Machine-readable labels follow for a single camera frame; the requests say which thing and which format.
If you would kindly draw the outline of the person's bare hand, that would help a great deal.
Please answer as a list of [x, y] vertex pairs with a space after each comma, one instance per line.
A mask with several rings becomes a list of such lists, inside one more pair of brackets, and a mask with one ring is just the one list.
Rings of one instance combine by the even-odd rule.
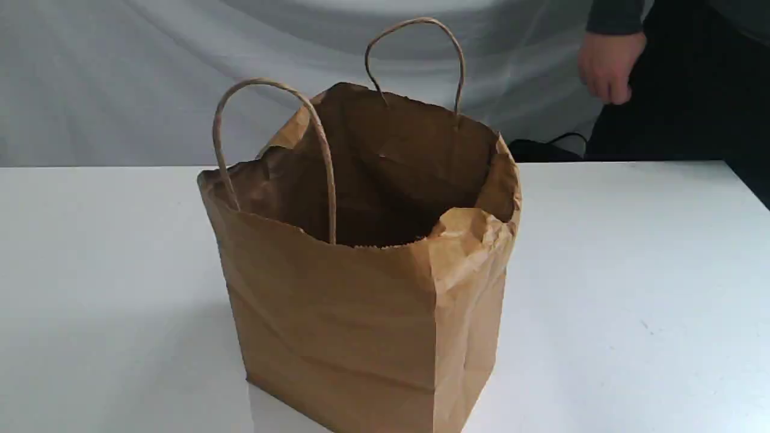
[[643, 53], [643, 32], [630, 35], [585, 34], [579, 51], [581, 82], [605, 105], [621, 106], [632, 98], [633, 66]]

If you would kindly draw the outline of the grey sleeved forearm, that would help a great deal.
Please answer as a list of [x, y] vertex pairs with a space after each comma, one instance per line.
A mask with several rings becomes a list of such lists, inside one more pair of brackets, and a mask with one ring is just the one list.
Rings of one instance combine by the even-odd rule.
[[642, 0], [596, 0], [591, 4], [586, 31], [597, 35], [633, 35], [642, 31]]

